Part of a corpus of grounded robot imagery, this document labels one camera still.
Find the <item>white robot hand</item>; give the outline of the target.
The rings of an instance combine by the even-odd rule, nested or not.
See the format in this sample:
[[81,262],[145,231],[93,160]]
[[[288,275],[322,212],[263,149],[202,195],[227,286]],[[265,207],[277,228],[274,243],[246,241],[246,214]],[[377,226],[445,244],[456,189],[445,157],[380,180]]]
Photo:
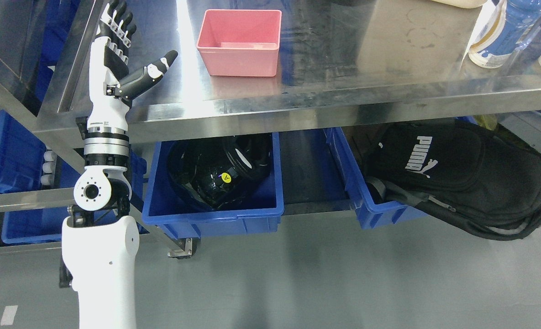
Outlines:
[[87,119],[89,131],[101,128],[109,131],[128,131],[126,113],[130,107],[122,101],[133,101],[159,83],[178,56],[171,50],[155,62],[149,63],[122,78],[116,79],[113,69],[104,64],[107,56],[115,55],[110,48],[113,33],[128,50],[137,26],[132,23],[133,13],[126,12],[126,0],[108,0],[103,6],[99,21],[99,36],[92,42],[89,50],[89,99],[93,107]]

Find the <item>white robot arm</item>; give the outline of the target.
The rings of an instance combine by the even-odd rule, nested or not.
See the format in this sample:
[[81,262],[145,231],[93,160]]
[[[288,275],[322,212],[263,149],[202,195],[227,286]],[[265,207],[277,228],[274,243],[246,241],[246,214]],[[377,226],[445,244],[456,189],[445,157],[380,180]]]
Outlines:
[[162,81],[177,52],[130,72],[136,29],[126,1],[110,0],[102,8],[89,50],[93,107],[88,117],[78,118],[84,172],[62,224],[62,275],[78,294],[81,329],[137,327],[135,260],[140,239],[130,215],[126,114],[135,98]]

